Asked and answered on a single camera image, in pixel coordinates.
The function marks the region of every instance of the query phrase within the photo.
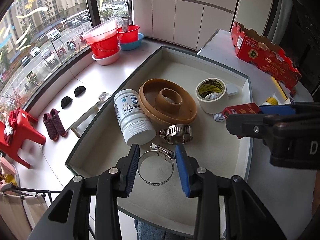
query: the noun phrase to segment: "car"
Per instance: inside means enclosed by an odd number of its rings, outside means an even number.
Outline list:
[[[41,53],[41,57],[44,61],[44,65],[49,67],[50,69],[53,69],[54,65],[56,63],[58,63],[58,60],[56,59],[56,57],[54,56],[54,54],[51,52],[51,50],[49,49],[45,49],[42,53]]]
[[[28,65],[29,62],[30,62],[30,58],[28,56],[25,56],[21,61],[22,67],[25,67],[26,65]]]
[[[53,29],[47,33],[48,39],[56,40],[61,37],[61,33],[57,29]]]
[[[41,50],[40,50],[38,47],[33,47],[33,48],[30,50],[30,55],[31,55],[32,57],[35,57],[35,56],[37,56],[40,52],[41,52]]]
[[[88,21],[90,21],[90,17],[88,15],[82,16],[81,17],[81,21],[82,22],[88,22]]]
[[[81,25],[81,21],[74,19],[73,21],[71,21],[71,28],[75,28]]]

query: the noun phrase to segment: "small bottle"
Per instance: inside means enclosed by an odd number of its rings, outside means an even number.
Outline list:
[[[263,104],[262,106],[277,106],[278,101],[274,97],[269,97]]]
[[[138,102],[138,93],[125,89],[116,94],[113,99],[117,119],[128,146],[134,143],[143,145],[150,142],[156,131]]]

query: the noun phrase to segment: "stainless steel hose clamp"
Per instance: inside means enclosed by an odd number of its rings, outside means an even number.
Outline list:
[[[191,127],[186,124],[174,124],[159,133],[169,144],[187,143],[192,140]]]
[[[167,182],[169,181],[169,179],[171,179],[171,177],[172,177],[172,174],[173,174],[173,171],[174,171],[173,160],[175,159],[175,154],[174,154],[173,151],[170,151],[170,150],[168,150],[167,148],[164,148],[164,147],[162,147],[162,146],[160,146],[160,145],[156,145],[156,144],[154,144],[154,143],[151,144],[150,149],[151,149],[150,151],[147,151],[147,152],[145,152],[144,154],[142,154],[142,155],[140,156],[139,162],[138,162],[138,173],[139,173],[141,179],[142,179],[145,183],[147,183],[147,184],[149,184],[149,185],[152,185],[152,186],[160,186],[160,185],[163,185],[163,184],[167,183]],[[155,156],[155,155],[164,158],[164,160],[167,161],[167,162],[169,162],[169,163],[171,164],[171,167],[172,167],[172,171],[171,171],[170,176],[169,176],[166,180],[164,180],[164,181],[162,181],[162,182],[158,182],[158,183],[153,183],[153,182],[147,181],[146,179],[144,179],[144,178],[141,176],[141,173],[140,173],[140,167],[141,167],[142,162],[143,162],[146,158],[152,157],[152,156]]]

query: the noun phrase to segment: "masking tape roll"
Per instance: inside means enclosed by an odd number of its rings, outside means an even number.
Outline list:
[[[212,93],[218,93],[215,98],[206,98]],[[228,106],[228,92],[226,84],[218,78],[203,80],[196,88],[196,97],[203,111],[208,114],[222,112]]]

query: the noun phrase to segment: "red cardboard box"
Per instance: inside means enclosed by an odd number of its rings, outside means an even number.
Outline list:
[[[237,105],[237,106],[227,106],[223,111],[222,114],[224,115],[224,118],[227,119],[230,114],[261,114],[261,109],[255,104],[243,104],[243,105]]]
[[[301,78],[300,72],[292,66],[292,61],[285,56],[284,50],[272,44],[267,37],[261,37],[256,31],[234,22],[231,39],[239,59],[274,76],[289,90],[292,90]]]

